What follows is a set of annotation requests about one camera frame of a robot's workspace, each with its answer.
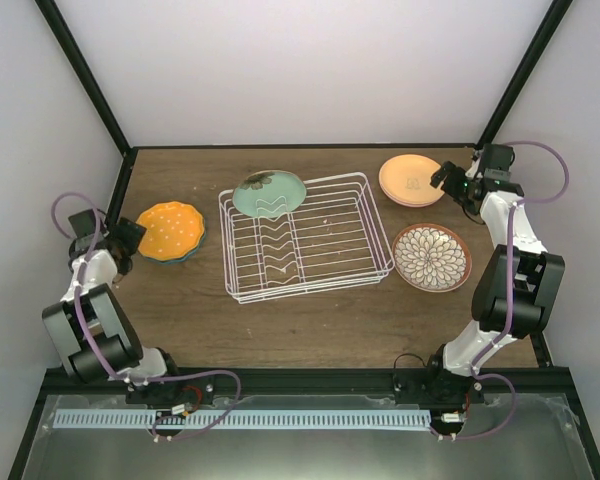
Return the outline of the orange dotted plate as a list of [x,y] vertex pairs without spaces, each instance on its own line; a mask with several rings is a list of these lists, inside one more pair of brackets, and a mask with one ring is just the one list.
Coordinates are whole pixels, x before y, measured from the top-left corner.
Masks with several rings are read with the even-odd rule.
[[146,229],[138,252],[161,263],[184,259],[200,247],[206,234],[203,215],[179,201],[155,204],[136,223]]

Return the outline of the flower pattern brown-rim plate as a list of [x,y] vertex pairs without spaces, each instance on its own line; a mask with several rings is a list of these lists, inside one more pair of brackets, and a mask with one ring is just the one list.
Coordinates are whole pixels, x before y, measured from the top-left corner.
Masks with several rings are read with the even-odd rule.
[[466,243],[441,225],[411,225],[394,239],[395,270],[409,285],[432,293],[456,290],[469,278],[472,258]]

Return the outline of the pink bear plate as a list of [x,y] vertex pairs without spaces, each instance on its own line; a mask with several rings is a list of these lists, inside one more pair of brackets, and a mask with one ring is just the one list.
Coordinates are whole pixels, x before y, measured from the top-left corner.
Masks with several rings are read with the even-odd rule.
[[434,203],[439,201],[444,196],[444,193],[441,190],[436,190],[436,194],[434,195],[434,197],[432,199],[425,199],[424,201],[413,202],[413,201],[407,201],[407,200],[398,198],[397,196],[392,195],[389,191],[386,191],[386,190],[382,190],[382,191],[393,202],[395,202],[401,206],[410,207],[410,208],[424,208],[424,207],[433,205]]

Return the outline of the beige bear plate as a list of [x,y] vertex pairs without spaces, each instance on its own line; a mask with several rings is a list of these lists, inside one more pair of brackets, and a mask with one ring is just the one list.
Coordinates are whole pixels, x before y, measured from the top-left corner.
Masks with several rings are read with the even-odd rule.
[[382,190],[407,201],[432,199],[436,190],[441,190],[430,185],[432,174],[439,168],[439,163],[423,155],[398,155],[381,166],[379,184]]

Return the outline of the teal dotted plate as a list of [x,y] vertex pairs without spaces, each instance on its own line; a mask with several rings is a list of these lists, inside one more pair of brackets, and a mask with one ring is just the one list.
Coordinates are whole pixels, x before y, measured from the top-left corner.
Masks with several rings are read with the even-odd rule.
[[147,233],[139,247],[139,254],[144,259],[157,264],[182,263],[194,256],[204,245],[205,240],[205,232],[187,233],[186,238],[181,241]]

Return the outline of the green floral plate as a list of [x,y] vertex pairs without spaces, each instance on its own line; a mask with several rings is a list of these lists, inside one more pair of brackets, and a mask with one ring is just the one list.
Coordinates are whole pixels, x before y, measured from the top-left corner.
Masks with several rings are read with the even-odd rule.
[[295,174],[281,170],[260,171],[235,189],[234,207],[252,218],[277,218],[292,213],[306,199],[307,187]]

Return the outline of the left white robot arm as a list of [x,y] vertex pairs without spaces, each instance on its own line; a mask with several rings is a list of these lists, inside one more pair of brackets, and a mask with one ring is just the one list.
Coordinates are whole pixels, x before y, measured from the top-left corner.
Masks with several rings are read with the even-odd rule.
[[78,384],[121,380],[161,403],[176,402],[184,379],[171,355],[141,341],[116,299],[113,286],[133,268],[146,229],[126,218],[109,226],[90,210],[69,217],[70,286],[42,312],[43,324],[67,376]]

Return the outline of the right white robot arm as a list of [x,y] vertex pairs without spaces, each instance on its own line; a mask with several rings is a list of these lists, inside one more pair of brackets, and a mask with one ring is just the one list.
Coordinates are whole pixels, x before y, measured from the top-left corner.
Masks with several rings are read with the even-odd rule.
[[438,403],[465,395],[503,347],[541,333],[562,282],[565,261],[535,234],[525,211],[531,200],[511,179],[517,145],[486,144],[469,169],[446,162],[430,179],[466,213],[481,218],[494,246],[472,297],[468,325],[427,364],[425,393]]

